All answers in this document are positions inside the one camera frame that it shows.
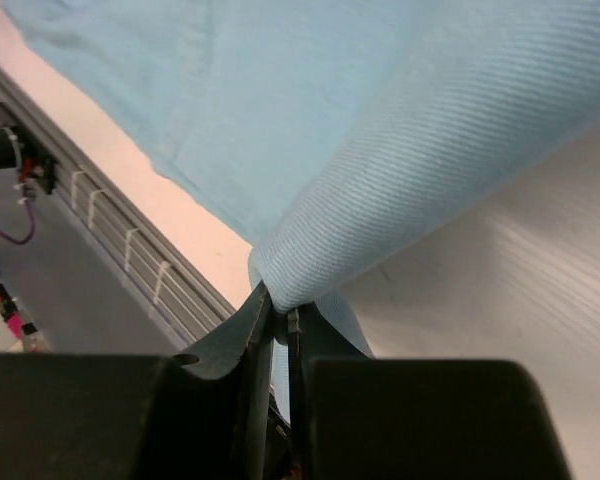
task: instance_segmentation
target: purple cable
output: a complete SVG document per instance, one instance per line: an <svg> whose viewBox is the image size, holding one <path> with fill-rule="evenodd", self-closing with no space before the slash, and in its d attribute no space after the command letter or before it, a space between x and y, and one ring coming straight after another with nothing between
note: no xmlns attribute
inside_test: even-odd
<svg viewBox="0 0 600 480"><path fill-rule="evenodd" d="M27 216L29 217L29 233L22 240L18 240L17 238L13 238L11 235L6 234L2 230L0 230L0 238L6 240L9 243L13 243L14 245L25 245L29 243L29 241L33 238L33 235L36 233L36 219L33 216L33 209L31 208L31 202L29 199L24 200L24 204L27 207Z"/></svg>

